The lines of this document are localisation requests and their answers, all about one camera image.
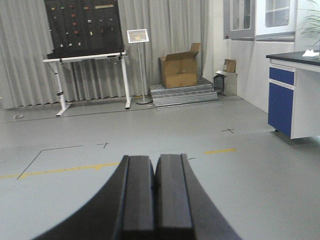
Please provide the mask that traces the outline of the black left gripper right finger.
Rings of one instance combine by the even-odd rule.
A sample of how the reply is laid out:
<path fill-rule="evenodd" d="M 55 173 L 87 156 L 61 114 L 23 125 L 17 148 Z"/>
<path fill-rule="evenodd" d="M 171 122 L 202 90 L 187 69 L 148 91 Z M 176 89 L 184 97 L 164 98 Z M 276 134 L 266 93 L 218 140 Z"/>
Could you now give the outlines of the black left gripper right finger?
<path fill-rule="evenodd" d="M 161 154 L 154 196 L 156 239 L 240 239 L 198 181 L 185 153 Z"/>

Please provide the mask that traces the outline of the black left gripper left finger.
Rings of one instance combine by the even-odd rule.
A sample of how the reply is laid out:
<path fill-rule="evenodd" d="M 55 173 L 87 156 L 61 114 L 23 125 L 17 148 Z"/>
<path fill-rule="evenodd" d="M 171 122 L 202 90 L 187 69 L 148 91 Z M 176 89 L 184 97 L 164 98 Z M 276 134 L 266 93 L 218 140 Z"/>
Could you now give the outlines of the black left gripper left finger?
<path fill-rule="evenodd" d="M 125 155 L 101 189 L 38 240 L 154 240 L 154 172 L 145 155 Z"/>

